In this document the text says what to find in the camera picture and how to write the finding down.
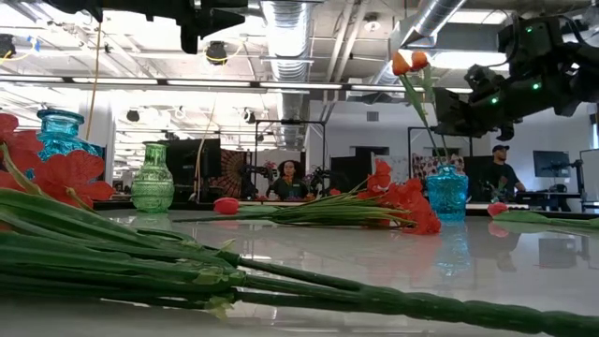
vase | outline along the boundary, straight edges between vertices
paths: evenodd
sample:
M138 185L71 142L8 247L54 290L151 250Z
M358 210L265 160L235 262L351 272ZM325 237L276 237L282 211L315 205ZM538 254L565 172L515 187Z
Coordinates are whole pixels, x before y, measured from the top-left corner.
M64 110L40 110L37 117L41 119L41 133L37 139L44 144L44 150L37 155L42 161L55 154L66 155L75 150L101 156L92 144L77 137L79 126L84 122L80 114Z
M172 174L167 168L167 145L144 142L146 155L133 179L131 200L142 212L166 212L175 193Z
M438 174L427 177L429 202L441 221L460 222L466 216L468 177L454 165L440 165Z

orange tulip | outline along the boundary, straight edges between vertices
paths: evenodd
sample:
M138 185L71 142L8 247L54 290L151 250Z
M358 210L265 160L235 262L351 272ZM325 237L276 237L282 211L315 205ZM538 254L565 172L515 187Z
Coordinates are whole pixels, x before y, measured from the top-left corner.
M412 53L412 71L418 71L425 66L429 65L429 60L427 60L427 54L422 51L415 51Z
M393 74L395 74L395 76L404 75L405 73L410 71L410 65L408 65L407 62L405 62L403 56L397 51L395 51L395 53L393 54L392 68Z

green stem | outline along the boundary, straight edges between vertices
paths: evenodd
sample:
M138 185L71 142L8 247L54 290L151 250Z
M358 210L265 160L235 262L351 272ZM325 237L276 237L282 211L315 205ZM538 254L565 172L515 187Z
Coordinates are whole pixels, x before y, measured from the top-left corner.
M8 147L5 143L0 144L0 151L4 155L3 163L4 167L7 168L8 173L12 176L12 178L19 184L20 187L24 188L27 193L37 196L44 196L45 194L36 184L32 183L25 177L24 174L17 168L17 166L10 159L10 153L8 152Z

computer monitor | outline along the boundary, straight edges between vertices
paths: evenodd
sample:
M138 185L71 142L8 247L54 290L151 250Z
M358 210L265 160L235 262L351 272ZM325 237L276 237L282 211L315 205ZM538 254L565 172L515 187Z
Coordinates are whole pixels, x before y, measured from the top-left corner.
M167 148L167 167L176 189L193 190L196 178L197 150L201 139L163 140ZM200 160L202 178L221 176L221 140L205 139Z
M564 151L533 151L534 176L569 178L570 155Z

person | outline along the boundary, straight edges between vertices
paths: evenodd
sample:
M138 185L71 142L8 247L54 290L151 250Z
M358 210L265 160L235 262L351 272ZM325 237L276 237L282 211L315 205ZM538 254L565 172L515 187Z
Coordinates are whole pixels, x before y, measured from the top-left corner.
M274 192L280 200L304 199L308 196L308 186L301 180L301 164L295 160L287 160L279 165L281 177L274 181L266 192Z
M514 197L514 189L519 192L526 192L526 187L518 179L514 169L505 163L508 150L509 146L506 145L493 147L493 162L487 172L487 181L496 189L503 190L505 196L510 199Z

